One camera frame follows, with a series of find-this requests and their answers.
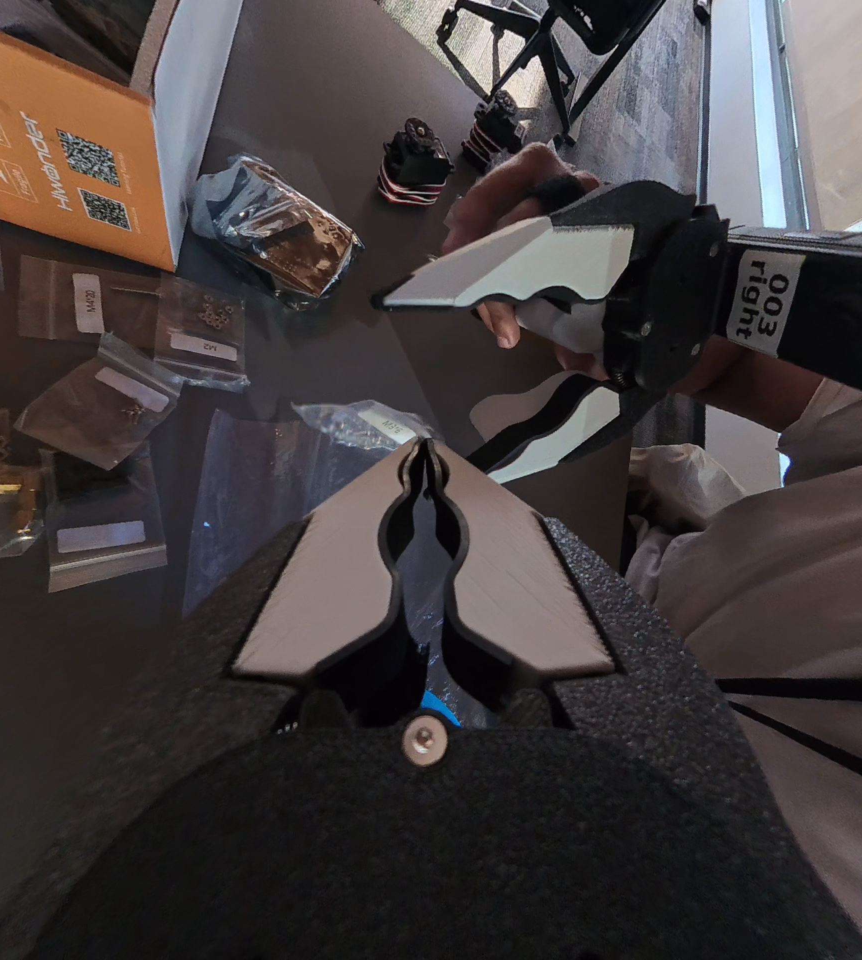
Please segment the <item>small clear screw bag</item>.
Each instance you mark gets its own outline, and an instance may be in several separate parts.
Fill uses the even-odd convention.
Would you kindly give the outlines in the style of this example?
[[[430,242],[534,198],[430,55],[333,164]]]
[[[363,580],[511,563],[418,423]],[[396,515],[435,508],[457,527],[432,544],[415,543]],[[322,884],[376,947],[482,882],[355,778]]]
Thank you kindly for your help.
[[[324,479],[341,486],[415,440],[439,439],[417,414],[374,399],[341,403],[291,404],[305,426],[321,434],[317,464]]]

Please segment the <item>large clear plastic bag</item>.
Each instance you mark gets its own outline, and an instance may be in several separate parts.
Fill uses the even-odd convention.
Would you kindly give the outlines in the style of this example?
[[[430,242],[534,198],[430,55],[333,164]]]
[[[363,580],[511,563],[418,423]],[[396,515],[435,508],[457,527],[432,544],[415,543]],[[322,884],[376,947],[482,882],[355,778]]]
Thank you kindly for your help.
[[[352,441],[348,446],[341,438]],[[182,616],[190,615],[234,570],[286,525],[296,522],[398,447],[363,428],[323,433],[302,419],[263,423],[216,411],[204,450],[190,533]],[[494,724],[445,666],[444,578],[450,557],[435,535],[432,502],[413,509],[414,536],[400,562],[408,629],[429,648],[422,703],[466,728]]]

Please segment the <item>person's right hand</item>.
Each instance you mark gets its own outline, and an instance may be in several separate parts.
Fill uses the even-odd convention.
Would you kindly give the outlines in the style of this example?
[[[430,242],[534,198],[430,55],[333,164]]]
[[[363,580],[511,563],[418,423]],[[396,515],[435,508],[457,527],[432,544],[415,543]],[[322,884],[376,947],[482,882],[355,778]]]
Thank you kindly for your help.
[[[444,220],[448,233],[441,253],[448,255],[513,222],[541,215],[542,204],[537,195],[532,196],[533,191],[537,185],[557,177],[574,177],[581,183],[583,193],[601,186],[593,173],[573,167],[544,144],[531,143],[494,167],[455,201]],[[518,345],[521,328],[514,306],[485,301],[475,308],[475,313],[499,348],[511,350]],[[608,378],[605,367],[593,354],[574,353],[561,345],[555,346],[555,354],[565,370],[600,380]]]

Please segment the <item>window with roller blind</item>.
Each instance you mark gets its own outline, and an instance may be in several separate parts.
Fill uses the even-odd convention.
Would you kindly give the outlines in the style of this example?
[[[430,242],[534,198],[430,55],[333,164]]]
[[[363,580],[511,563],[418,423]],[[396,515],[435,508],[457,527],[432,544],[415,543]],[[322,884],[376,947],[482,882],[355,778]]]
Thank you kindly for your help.
[[[710,12],[710,201],[736,226],[862,233],[862,2]]]

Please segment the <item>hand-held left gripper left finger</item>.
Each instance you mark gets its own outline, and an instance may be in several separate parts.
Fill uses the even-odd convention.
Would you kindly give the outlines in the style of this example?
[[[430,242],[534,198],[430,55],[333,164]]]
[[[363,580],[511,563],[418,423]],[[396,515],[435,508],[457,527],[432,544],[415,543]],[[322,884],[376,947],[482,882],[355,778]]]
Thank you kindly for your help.
[[[233,662],[239,677],[391,679],[413,643],[399,560],[425,486],[414,439],[314,510]]]

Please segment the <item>grey desk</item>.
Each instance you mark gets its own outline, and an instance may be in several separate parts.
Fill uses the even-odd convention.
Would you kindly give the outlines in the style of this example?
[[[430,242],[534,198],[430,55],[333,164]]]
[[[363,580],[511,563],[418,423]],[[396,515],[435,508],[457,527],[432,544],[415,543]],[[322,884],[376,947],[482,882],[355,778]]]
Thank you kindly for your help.
[[[374,311],[370,296],[440,249],[450,205],[473,183],[461,162],[477,99],[376,2],[244,2],[201,170],[250,153],[350,225],[364,250],[336,294],[292,314],[186,230],[177,274],[250,298],[244,393],[186,387],[150,435],[168,564],[50,593],[44,543],[0,559],[0,912],[50,847],[101,730],[182,621],[190,533],[216,409],[292,417],[291,402],[373,399],[425,417],[459,453],[469,413],[558,369],[531,334],[499,348],[467,312]],[[385,142],[409,117],[454,164],[432,206],[377,188]]]

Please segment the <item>person's right forearm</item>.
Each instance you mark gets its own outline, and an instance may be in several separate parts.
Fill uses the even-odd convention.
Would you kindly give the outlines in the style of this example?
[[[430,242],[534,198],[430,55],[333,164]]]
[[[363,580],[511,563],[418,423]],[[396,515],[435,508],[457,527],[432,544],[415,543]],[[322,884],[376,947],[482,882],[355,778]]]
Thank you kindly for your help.
[[[802,416],[821,374],[713,335],[670,393],[782,433]]]

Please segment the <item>pile of labelled screw bags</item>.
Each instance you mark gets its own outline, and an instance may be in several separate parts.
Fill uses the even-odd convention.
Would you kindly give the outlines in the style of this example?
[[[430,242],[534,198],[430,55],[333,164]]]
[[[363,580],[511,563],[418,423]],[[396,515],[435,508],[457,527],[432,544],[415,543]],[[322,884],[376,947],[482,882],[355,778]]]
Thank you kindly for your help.
[[[0,246],[0,560],[44,544],[51,593],[165,567],[149,437],[187,386],[241,392],[245,302],[167,273]]]

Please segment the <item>orange cardboard box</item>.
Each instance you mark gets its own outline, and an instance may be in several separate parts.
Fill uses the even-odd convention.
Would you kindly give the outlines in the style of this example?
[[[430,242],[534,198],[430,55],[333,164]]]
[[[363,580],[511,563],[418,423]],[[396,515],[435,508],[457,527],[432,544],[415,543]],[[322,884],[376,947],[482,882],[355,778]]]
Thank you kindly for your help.
[[[0,220],[175,270],[242,6],[0,2]]]

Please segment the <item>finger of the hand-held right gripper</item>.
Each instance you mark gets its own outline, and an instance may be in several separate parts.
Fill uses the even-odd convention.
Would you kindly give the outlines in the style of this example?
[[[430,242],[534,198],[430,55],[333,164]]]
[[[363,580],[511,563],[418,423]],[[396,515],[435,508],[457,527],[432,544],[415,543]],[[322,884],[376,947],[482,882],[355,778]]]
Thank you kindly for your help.
[[[480,401],[470,420],[484,443],[466,460],[505,484],[557,467],[619,415],[616,389],[563,371],[531,390]]]
[[[523,304],[542,296],[567,304],[603,301],[630,263],[634,233],[630,224],[516,222],[421,266],[370,302],[394,311]]]

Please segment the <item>silver antistatic bag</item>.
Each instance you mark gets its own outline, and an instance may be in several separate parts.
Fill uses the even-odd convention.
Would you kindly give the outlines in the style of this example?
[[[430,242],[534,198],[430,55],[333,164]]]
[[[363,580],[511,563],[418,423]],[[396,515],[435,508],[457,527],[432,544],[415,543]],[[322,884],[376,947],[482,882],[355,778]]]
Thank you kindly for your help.
[[[297,311],[326,302],[364,249],[350,226],[247,153],[198,177],[188,215],[197,236]]]

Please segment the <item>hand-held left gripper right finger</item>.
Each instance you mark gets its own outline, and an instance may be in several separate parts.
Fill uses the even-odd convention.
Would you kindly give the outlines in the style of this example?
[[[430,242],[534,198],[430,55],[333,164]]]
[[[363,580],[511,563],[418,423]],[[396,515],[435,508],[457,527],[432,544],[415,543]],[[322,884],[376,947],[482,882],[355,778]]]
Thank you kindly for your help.
[[[437,540],[450,559],[441,653],[457,682],[557,682],[616,666],[539,515],[426,442]]]

